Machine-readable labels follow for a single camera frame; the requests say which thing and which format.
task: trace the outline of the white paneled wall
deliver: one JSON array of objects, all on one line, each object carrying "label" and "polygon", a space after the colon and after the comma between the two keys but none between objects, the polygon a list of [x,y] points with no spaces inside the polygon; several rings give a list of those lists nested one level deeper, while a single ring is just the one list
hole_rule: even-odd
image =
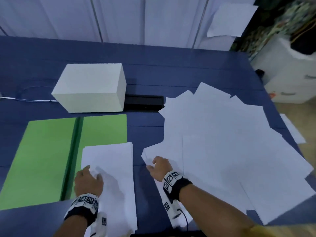
[{"label": "white paneled wall", "polygon": [[144,45],[145,0],[93,0],[104,42]]},{"label": "white paneled wall", "polygon": [[191,48],[206,0],[146,0],[145,45]]},{"label": "white paneled wall", "polygon": [[18,37],[227,51],[235,37],[206,37],[214,13],[224,2],[254,1],[0,0],[0,27]]}]

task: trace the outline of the hand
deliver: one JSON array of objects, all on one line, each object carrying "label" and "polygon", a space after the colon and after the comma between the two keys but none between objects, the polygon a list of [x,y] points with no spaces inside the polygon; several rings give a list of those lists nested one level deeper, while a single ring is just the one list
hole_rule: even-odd
[{"label": "hand", "polygon": [[90,166],[86,166],[83,170],[77,172],[75,178],[75,193],[79,195],[90,193],[100,197],[103,191],[103,179],[101,174],[95,179],[89,171]]},{"label": "hand", "polygon": [[149,170],[150,175],[154,179],[160,182],[162,182],[167,172],[173,170],[171,164],[169,163],[169,160],[162,158],[161,156],[156,156],[153,159],[153,164],[155,164],[155,167],[152,167],[152,166],[146,166],[146,167]]}]

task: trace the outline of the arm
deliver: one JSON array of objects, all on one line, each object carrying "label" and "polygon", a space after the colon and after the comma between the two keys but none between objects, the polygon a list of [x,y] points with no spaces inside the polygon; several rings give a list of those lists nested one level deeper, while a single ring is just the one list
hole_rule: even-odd
[{"label": "arm", "polygon": [[[75,178],[75,193],[79,195],[91,193],[100,197],[103,191],[103,179],[99,174],[95,179],[89,172],[90,166],[78,171]],[[80,215],[72,215],[67,218],[56,231],[53,237],[83,237],[88,221]]]},{"label": "arm", "polygon": [[[172,171],[168,159],[160,156],[153,164],[155,167],[147,166],[147,169],[158,181]],[[180,190],[179,199],[206,236],[242,236],[254,226],[247,215],[193,184]]]}]

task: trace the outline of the blue wooden table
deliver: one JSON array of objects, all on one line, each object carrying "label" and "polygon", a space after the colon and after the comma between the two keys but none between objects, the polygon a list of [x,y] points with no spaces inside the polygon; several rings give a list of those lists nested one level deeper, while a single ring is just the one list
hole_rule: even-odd
[{"label": "blue wooden table", "polygon": [[[202,81],[244,103],[262,105],[270,127],[299,151],[244,53],[112,43],[0,37],[0,92],[25,99],[51,99],[51,90],[67,63],[123,63],[126,93],[176,97],[193,93]],[[0,101],[0,188],[30,120],[105,115],[70,114],[59,103]],[[139,234],[171,228],[159,193],[141,159],[145,147],[163,141],[159,113],[126,112],[127,140],[134,144],[134,183]],[[316,179],[307,177],[314,188]],[[3,236],[52,236],[71,200],[0,211]],[[316,223],[312,197],[271,224]],[[247,213],[260,223],[255,211]]]}]

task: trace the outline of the yellow sleeve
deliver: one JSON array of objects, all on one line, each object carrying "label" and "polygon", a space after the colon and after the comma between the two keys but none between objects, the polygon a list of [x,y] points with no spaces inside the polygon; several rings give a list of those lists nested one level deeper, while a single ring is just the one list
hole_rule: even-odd
[{"label": "yellow sleeve", "polygon": [[252,227],[250,230],[247,230],[245,233],[245,237],[275,237],[272,235],[265,227],[261,225],[256,225]]}]

